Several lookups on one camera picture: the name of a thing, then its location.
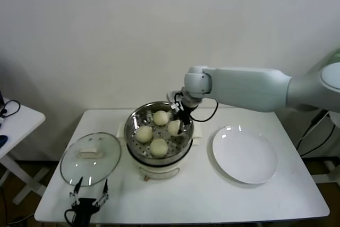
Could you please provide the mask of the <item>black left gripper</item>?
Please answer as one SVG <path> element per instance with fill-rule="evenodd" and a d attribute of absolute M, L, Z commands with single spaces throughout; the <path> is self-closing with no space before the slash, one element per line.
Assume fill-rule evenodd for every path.
<path fill-rule="evenodd" d="M 97 213 L 97 207 L 102 205 L 108 200 L 108 180 L 105 181 L 104 188 L 99 199 L 94 198 L 79 198 L 78 193 L 82 184 L 83 177 L 75 185 L 69 197 L 71 199 L 71 208 L 76 214 L 94 214 Z"/>

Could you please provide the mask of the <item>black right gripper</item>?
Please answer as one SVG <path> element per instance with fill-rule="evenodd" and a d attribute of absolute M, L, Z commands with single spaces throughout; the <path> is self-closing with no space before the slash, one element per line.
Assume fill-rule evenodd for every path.
<path fill-rule="evenodd" d="M 182 135 L 192 129 L 191 112 L 198 107 L 198 102 L 192 100 L 178 100 L 171 104 L 171 109 L 177 111 L 179 116 L 179 126 L 177 135 Z"/>

